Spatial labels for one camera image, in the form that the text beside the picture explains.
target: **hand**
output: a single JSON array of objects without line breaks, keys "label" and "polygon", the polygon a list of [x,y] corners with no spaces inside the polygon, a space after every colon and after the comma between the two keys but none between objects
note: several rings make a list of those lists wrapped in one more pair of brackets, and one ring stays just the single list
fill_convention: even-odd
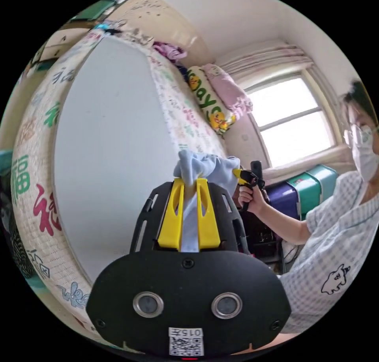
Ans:
[{"label": "hand", "polygon": [[246,186],[240,186],[238,202],[242,207],[245,203],[249,203],[248,211],[255,215],[259,214],[266,205],[258,186],[254,186],[252,190]]}]

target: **curtain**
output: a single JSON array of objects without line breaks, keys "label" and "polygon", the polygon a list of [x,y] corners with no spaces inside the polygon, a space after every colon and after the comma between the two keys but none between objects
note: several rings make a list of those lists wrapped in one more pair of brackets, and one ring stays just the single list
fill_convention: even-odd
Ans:
[{"label": "curtain", "polygon": [[292,164],[265,169],[263,171],[263,179],[266,182],[266,186],[270,186],[295,177],[319,164],[336,170],[338,174],[355,170],[351,151],[348,146],[344,144],[308,156]]},{"label": "curtain", "polygon": [[280,75],[295,73],[313,66],[313,61],[296,45],[275,41],[240,49],[226,55],[217,64],[242,88]]}]

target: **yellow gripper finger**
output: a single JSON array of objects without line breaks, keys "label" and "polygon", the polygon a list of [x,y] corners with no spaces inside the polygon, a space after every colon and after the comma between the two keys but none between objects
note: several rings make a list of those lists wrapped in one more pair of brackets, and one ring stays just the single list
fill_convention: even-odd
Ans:
[{"label": "yellow gripper finger", "polygon": [[221,241],[209,193],[208,181],[204,178],[198,178],[196,180],[196,191],[199,251],[202,249],[216,249],[220,246]]},{"label": "yellow gripper finger", "polygon": [[180,250],[183,229],[183,203],[184,182],[182,179],[176,178],[158,237],[158,245],[161,248]]}]

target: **woman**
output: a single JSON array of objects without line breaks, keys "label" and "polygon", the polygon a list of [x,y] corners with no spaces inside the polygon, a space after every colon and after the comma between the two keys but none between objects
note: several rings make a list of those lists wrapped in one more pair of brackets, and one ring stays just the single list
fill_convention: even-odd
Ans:
[{"label": "woman", "polygon": [[357,171],[339,176],[333,196],[310,211],[306,220],[267,205],[257,187],[240,188],[240,205],[249,203],[248,211],[283,240],[304,244],[291,270],[280,277],[292,314],[266,347],[302,333],[332,308],[358,274],[378,229],[379,124],[361,82],[353,82],[342,110],[350,128],[345,139]]}]

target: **teal storage box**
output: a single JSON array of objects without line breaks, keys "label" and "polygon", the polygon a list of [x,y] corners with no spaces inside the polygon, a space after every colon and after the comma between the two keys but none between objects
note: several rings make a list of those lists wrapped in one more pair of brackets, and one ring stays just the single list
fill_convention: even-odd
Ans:
[{"label": "teal storage box", "polygon": [[308,170],[307,173],[319,181],[321,185],[320,203],[324,202],[333,195],[338,177],[335,170],[325,165],[317,165],[313,169]]},{"label": "teal storage box", "polygon": [[304,220],[306,214],[320,204],[321,184],[307,172],[289,179],[287,183],[297,191],[299,215]]}]

